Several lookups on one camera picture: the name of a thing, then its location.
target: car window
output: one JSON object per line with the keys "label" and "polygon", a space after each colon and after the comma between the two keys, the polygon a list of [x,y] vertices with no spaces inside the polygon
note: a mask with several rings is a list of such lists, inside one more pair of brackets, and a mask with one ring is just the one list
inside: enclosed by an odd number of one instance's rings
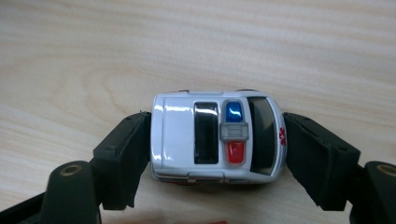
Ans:
{"label": "car window", "polygon": [[276,124],[272,107],[264,97],[248,97],[253,129],[250,171],[270,175],[276,154]]}
{"label": "car window", "polygon": [[195,103],[195,164],[216,164],[219,162],[218,120],[219,113],[217,103]]}

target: table surface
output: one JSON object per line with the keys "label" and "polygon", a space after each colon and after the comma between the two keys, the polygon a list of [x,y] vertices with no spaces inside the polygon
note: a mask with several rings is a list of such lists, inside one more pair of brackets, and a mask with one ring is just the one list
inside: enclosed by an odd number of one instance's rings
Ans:
{"label": "table surface", "polygon": [[[1,1],[0,210],[46,189],[160,92],[254,89],[396,163],[395,1]],[[348,223],[288,169],[275,183],[183,187],[142,175],[104,223]]]}

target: red object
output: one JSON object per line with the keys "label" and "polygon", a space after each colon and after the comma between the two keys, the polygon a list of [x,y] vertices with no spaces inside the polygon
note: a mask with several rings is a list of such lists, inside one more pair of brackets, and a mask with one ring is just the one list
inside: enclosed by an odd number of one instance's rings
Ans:
{"label": "red object", "polygon": [[279,130],[279,139],[280,139],[280,145],[285,146],[286,145],[286,132],[283,127],[281,127]]}
{"label": "red object", "polygon": [[245,143],[232,141],[227,143],[227,161],[232,164],[240,164],[245,158]]}

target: toy police car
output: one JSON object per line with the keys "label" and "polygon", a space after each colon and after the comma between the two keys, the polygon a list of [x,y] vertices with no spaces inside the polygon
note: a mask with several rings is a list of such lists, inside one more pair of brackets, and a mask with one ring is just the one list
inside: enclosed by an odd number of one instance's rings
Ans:
{"label": "toy police car", "polygon": [[285,163],[282,112],[259,91],[180,91],[155,97],[151,171],[174,183],[268,183]]}

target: windshield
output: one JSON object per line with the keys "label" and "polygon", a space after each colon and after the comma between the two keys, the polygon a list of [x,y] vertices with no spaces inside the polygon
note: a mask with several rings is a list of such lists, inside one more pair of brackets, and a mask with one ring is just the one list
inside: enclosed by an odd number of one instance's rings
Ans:
{"label": "windshield", "polygon": [[270,175],[276,155],[274,112],[264,97],[248,97],[247,100],[253,128],[253,156],[250,171]]}

